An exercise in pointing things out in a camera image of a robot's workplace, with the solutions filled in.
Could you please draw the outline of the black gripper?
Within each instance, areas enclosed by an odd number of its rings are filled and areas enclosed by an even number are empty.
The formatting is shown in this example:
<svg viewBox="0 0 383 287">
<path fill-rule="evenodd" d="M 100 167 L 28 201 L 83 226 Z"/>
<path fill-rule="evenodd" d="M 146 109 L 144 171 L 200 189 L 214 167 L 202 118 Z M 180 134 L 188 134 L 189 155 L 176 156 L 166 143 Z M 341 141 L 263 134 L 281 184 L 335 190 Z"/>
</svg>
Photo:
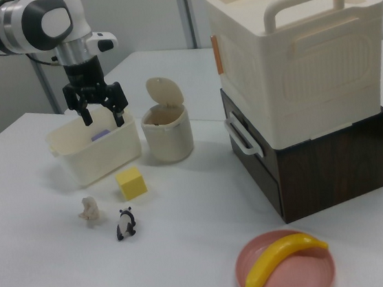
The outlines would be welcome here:
<svg viewBox="0 0 383 287">
<path fill-rule="evenodd" d="M 123 113 L 128 100 L 119 82 L 109 85 L 105 82 L 97 56 L 77 65 L 66 65 L 63 69 L 69 80 L 63 88 L 67 107 L 76 111 L 86 126 L 93 122 L 87 109 L 88 104 L 106 107 L 113 114 L 117 127 L 123 126 Z"/>
</svg>

